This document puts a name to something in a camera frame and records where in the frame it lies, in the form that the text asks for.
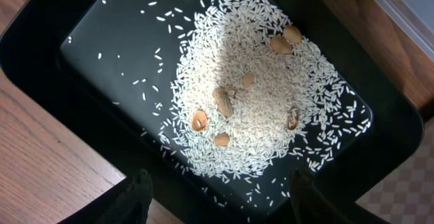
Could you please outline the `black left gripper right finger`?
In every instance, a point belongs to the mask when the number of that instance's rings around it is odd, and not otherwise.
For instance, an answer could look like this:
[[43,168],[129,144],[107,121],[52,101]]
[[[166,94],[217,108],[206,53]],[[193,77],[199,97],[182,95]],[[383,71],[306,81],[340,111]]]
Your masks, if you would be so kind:
[[316,185],[309,172],[295,169],[290,177],[290,198],[297,223],[387,224],[352,201],[329,197]]

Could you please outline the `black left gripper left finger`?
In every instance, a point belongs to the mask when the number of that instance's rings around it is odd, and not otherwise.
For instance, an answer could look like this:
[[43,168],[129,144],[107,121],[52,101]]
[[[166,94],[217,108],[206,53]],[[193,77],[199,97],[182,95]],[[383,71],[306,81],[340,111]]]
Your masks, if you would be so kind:
[[152,199],[151,176],[140,169],[59,224],[146,223]]

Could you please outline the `pile of white rice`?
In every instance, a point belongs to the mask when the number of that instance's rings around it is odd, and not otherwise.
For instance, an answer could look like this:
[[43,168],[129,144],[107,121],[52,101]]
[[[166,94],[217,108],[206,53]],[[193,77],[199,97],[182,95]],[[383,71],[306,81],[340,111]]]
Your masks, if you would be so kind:
[[[201,11],[185,15],[193,27],[186,31],[174,22],[181,12],[175,7],[159,17],[169,33],[179,39],[180,59],[172,90],[169,117],[157,133],[162,153],[180,153],[186,164],[181,172],[216,178],[223,183],[242,180],[253,204],[261,188],[256,179],[275,160],[291,156],[307,163],[306,170],[318,173],[334,159],[345,134],[360,135],[370,120],[355,121],[356,105],[343,105],[343,94],[351,89],[304,35],[292,43],[291,54],[277,54],[271,38],[283,37],[291,25],[289,17],[269,0],[211,0],[200,3]],[[243,75],[253,73],[255,82],[243,89]],[[233,115],[217,110],[212,92],[229,92]],[[295,130],[285,126],[289,110],[300,110]],[[208,117],[205,130],[191,127],[194,112]],[[214,144],[217,134],[227,133],[227,147]]]

